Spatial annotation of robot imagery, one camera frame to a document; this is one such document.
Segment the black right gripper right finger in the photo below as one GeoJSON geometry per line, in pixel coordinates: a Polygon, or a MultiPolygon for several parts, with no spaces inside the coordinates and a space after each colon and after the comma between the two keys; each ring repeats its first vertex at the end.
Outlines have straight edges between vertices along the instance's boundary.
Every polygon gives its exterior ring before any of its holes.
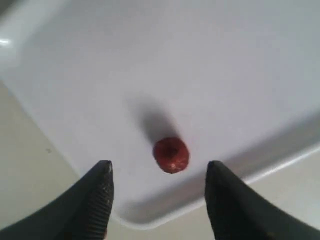
{"type": "Polygon", "coordinates": [[[264,199],[220,161],[208,163],[205,202],[217,240],[318,240],[320,231],[264,199]]]}

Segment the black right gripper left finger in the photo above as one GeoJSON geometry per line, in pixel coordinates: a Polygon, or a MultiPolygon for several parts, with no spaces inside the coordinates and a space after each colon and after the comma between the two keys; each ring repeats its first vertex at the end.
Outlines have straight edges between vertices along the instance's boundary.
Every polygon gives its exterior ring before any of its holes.
{"type": "Polygon", "coordinates": [[[2,240],[104,240],[114,202],[113,165],[99,161],[69,190],[0,231],[2,240]]]}

